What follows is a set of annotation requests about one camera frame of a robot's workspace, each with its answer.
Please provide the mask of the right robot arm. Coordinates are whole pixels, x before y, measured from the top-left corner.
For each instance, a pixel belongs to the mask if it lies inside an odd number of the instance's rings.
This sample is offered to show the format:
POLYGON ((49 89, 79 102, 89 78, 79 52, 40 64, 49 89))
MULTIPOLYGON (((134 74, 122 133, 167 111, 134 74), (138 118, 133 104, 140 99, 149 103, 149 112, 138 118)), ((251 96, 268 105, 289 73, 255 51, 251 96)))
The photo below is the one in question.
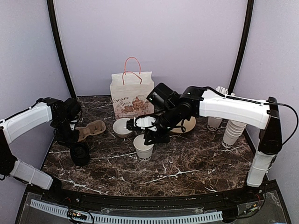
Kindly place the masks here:
POLYGON ((239 191, 238 198, 249 202, 256 196, 256 188, 270 168, 270 164, 281 151, 282 140, 279 116, 280 103, 273 97, 268 100, 253 100, 224 95, 211 87, 189 86, 183 94, 178 94, 164 83, 159 83, 147 96, 147 100, 165 112, 157 117, 147 118, 145 144, 168 143, 168 132, 183 119, 190 117, 218 117, 246 124, 260 129, 260 141, 246 186, 239 191))

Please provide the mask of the white paper cup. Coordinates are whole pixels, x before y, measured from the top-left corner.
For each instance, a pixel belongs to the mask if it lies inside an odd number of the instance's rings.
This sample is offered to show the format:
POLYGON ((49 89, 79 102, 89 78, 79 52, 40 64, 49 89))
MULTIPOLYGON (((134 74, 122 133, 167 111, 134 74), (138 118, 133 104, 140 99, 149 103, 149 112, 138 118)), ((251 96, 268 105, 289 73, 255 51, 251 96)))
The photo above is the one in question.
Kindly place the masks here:
POLYGON ((142 161, 149 161, 153 153, 154 144, 145 145, 144 134, 138 135, 133 141, 137 156, 142 161))

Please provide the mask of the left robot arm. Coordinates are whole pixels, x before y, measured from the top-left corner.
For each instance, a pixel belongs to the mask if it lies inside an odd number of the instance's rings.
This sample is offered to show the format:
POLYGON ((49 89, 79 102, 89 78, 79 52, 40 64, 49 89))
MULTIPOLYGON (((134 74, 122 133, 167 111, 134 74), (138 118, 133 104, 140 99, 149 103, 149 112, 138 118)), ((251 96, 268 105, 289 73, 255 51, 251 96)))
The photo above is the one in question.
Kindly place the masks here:
POLYGON ((33 106, 0 121, 0 174, 1 180, 12 176, 30 185, 48 190, 47 195, 55 203, 63 203, 66 193, 53 185, 55 178, 14 156, 9 145, 28 131, 49 123, 60 143, 73 145, 79 140, 75 128, 82 114, 81 105, 73 98, 62 101, 40 98, 33 106))

